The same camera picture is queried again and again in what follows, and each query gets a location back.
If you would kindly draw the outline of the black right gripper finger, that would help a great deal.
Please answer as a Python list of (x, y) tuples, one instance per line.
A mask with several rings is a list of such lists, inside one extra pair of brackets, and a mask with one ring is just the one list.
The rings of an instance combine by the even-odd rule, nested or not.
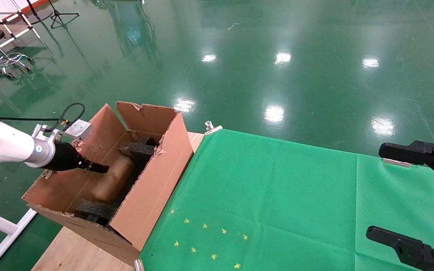
[(366, 237), (394, 249), (401, 263), (422, 271), (434, 271), (434, 249), (421, 240), (376, 226), (368, 227)]
[(426, 165), (434, 170), (434, 143), (417, 140), (408, 146), (383, 143), (379, 147), (378, 154), (381, 158), (414, 165)]

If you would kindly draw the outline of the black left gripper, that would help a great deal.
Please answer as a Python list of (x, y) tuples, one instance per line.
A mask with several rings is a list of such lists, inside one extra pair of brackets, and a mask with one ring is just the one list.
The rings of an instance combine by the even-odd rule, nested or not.
[(50, 162), (44, 166), (44, 169), (52, 171), (69, 171), (79, 168), (105, 174), (110, 168), (108, 165), (96, 163), (85, 158), (69, 143), (55, 141), (54, 145), (55, 154)]

